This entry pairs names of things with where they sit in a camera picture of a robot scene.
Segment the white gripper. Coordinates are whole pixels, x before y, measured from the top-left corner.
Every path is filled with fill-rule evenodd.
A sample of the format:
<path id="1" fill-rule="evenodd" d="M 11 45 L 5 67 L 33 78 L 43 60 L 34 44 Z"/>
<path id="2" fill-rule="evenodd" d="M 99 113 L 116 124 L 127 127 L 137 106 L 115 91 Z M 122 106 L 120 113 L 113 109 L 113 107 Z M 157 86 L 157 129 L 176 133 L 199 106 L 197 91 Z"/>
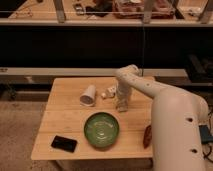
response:
<path id="1" fill-rule="evenodd" d="M 132 94 L 131 86 L 125 82 L 119 81 L 116 88 L 117 108 L 127 108 Z"/>

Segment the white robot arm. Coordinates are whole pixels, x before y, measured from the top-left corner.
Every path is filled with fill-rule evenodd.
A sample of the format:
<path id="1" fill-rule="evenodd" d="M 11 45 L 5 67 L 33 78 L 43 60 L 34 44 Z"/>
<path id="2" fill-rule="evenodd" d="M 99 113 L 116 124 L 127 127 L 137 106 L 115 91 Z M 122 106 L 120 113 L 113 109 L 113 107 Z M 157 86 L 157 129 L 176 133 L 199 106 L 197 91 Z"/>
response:
<path id="1" fill-rule="evenodd" d="M 182 88 L 139 76 L 135 65 L 115 71 L 117 97 L 132 88 L 153 99 L 151 131 L 154 171 L 206 171 L 199 122 L 208 117 L 204 98 Z"/>

